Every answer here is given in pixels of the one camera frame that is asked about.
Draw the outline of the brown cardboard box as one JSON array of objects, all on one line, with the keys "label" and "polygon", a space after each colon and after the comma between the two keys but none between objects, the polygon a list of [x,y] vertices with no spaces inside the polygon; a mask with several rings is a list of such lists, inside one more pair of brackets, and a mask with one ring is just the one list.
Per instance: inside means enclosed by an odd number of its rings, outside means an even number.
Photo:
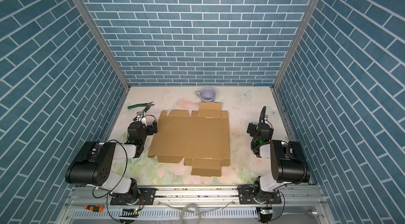
[{"label": "brown cardboard box", "polygon": [[201,102],[199,109],[164,110],[153,136],[149,158],[160,163],[183,162],[193,176],[220,177],[230,166],[229,115],[217,102]]}]

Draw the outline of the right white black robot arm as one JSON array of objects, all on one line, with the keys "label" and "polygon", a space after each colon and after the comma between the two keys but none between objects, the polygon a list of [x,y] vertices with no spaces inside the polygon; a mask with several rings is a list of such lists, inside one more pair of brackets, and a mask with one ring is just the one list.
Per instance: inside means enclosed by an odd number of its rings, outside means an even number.
[{"label": "right white black robot arm", "polygon": [[273,140],[274,129],[266,122],[250,123],[251,150],[258,158],[269,159],[270,173],[257,177],[253,197],[258,203],[275,203],[280,188],[310,181],[310,169],[300,143]]}]

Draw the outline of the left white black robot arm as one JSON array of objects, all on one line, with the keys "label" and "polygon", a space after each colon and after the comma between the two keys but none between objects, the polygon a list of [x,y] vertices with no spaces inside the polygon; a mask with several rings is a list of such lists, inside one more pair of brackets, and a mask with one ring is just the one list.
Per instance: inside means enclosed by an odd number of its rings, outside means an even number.
[{"label": "left white black robot arm", "polygon": [[128,127],[125,143],[109,140],[105,143],[87,141],[74,158],[65,173],[69,184],[98,187],[112,197],[111,202],[121,205],[143,203],[144,196],[135,179],[126,178],[112,171],[114,160],[139,158],[150,135],[158,132],[157,119],[146,124],[146,115],[139,115]]}]

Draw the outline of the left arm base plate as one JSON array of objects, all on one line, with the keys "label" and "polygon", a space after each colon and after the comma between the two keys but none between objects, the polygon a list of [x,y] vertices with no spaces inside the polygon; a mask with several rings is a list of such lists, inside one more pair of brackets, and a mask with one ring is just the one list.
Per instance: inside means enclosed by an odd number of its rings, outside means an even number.
[{"label": "left arm base plate", "polygon": [[112,206],[145,206],[153,205],[156,188],[138,188],[134,193],[113,193],[111,195],[110,205]]}]

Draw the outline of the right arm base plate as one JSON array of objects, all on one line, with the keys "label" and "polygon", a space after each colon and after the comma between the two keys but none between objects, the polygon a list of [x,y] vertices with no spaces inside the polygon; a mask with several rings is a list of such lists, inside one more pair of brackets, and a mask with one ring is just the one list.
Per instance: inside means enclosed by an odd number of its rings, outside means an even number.
[{"label": "right arm base plate", "polygon": [[237,187],[239,203],[241,205],[253,204],[281,204],[279,193],[276,192],[263,192],[260,189],[250,186]]}]

